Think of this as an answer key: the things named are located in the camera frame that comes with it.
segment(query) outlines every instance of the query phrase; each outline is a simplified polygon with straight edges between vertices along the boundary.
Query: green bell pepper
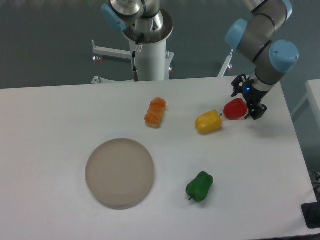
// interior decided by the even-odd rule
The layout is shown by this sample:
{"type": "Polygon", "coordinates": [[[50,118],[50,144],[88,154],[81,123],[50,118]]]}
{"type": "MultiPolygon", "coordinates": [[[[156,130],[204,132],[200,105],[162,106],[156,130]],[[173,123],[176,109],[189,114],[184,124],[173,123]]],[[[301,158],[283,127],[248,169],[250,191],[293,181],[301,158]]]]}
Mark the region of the green bell pepper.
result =
{"type": "Polygon", "coordinates": [[[200,203],[208,196],[209,189],[214,183],[214,178],[202,171],[193,179],[185,188],[186,193],[190,196],[189,200],[193,199],[200,203]]]}

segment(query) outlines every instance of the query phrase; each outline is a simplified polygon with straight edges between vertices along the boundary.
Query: orange toy food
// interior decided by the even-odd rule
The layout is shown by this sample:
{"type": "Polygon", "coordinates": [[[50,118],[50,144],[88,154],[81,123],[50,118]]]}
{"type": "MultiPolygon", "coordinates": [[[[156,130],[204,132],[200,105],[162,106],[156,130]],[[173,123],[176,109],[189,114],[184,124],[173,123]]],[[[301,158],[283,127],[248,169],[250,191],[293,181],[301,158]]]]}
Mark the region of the orange toy food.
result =
{"type": "Polygon", "coordinates": [[[147,125],[158,128],[166,111],[166,101],[161,97],[157,97],[150,102],[150,107],[146,113],[144,120],[147,125]]]}

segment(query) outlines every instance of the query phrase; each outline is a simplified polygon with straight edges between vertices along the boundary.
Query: blue joint cap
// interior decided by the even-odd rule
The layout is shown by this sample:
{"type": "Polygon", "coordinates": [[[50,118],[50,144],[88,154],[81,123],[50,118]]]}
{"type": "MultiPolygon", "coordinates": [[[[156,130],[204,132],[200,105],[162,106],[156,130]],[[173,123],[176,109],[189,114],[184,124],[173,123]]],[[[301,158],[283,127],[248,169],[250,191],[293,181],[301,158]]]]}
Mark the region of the blue joint cap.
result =
{"type": "Polygon", "coordinates": [[[272,66],[280,73],[289,72],[299,58],[299,52],[292,42],[279,40],[270,47],[269,58],[272,66]]]}
{"type": "Polygon", "coordinates": [[[243,19],[238,19],[229,29],[229,31],[225,35],[225,41],[229,44],[233,49],[237,49],[243,38],[248,22],[243,19]]]}
{"type": "Polygon", "coordinates": [[[286,19],[289,19],[291,14],[292,14],[292,4],[290,2],[290,0],[282,0],[282,2],[284,3],[285,7],[286,7],[286,19]]]}
{"type": "Polygon", "coordinates": [[[106,3],[101,6],[101,12],[104,19],[116,32],[121,33],[127,28],[117,14],[106,3]]]}

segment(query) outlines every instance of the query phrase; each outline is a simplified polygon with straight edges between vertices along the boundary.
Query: red bell pepper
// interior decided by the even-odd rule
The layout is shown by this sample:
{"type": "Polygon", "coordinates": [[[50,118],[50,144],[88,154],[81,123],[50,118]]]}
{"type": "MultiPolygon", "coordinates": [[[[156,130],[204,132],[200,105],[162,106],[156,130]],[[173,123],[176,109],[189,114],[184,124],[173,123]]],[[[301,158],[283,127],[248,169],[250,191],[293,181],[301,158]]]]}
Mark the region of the red bell pepper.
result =
{"type": "Polygon", "coordinates": [[[230,120],[241,118],[245,116],[247,112],[247,104],[241,98],[232,100],[227,105],[225,105],[223,109],[224,115],[230,120]]]}

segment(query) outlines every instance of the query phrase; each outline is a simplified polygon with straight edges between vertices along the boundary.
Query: yellow bell pepper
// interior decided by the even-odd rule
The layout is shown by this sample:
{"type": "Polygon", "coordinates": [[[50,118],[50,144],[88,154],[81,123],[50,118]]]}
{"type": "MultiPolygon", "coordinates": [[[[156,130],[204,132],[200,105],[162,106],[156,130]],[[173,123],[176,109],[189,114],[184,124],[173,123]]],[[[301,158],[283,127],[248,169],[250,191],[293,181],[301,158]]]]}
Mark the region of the yellow bell pepper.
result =
{"type": "Polygon", "coordinates": [[[207,134],[220,129],[222,126],[222,119],[217,110],[209,111],[195,121],[195,127],[201,134],[207,134]]]}

